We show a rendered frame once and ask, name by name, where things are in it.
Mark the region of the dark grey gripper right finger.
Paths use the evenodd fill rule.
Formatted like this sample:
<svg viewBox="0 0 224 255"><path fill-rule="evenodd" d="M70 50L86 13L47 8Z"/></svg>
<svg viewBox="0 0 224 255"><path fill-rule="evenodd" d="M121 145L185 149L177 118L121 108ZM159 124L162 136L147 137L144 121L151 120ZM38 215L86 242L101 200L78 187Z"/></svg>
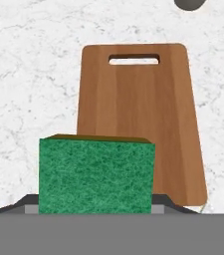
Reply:
<svg viewBox="0 0 224 255"><path fill-rule="evenodd" d="M183 213L196 214L196 211L176 205L166 194L153 194L151 197L152 214Z"/></svg>

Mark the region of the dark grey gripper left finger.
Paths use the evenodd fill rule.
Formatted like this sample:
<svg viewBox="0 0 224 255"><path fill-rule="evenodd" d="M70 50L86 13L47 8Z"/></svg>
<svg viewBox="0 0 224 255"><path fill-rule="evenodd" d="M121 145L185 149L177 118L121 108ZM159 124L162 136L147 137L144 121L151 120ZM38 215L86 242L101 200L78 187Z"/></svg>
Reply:
<svg viewBox="0 0 224 255"><path fill-rule="evenodd" d="M39 213L39 195L27 194L16 203L1 207L0 213L38 214Z"/></svg>

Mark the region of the green scouring sponge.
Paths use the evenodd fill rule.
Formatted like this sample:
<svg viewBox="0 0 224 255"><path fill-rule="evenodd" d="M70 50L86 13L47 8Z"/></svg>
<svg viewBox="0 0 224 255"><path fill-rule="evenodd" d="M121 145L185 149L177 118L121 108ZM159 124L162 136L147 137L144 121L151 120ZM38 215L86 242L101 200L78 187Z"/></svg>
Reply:
<svg viewBox="0 0 224 255"><path fill-rule="evenodd" d="M59 135L39 141L41 214L149 214L155 145Z"/></svg>

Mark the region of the wooden cutting board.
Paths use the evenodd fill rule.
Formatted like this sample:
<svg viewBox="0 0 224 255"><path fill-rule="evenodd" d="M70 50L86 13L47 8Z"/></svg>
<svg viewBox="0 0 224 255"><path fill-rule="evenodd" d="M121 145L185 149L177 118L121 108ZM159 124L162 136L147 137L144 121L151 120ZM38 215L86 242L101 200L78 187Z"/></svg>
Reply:
<svg viewBox="0 0 224 255"><path fill-rule="evenodd" d="M82 52L77 133L155 144L153 192L182 206L207 202L184 45L89 45Z"/></svg>

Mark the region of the dark grey round object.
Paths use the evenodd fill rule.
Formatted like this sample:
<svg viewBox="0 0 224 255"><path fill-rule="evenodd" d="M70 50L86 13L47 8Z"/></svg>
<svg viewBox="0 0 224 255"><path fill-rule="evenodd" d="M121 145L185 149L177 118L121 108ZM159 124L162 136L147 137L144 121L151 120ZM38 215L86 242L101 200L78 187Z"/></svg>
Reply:
<svg viewBox="0 0 224 255"><path fill-rule="evenodd" d="M175 5L183 11L195 11L205 2L206 0L174 0Z"/></svg>

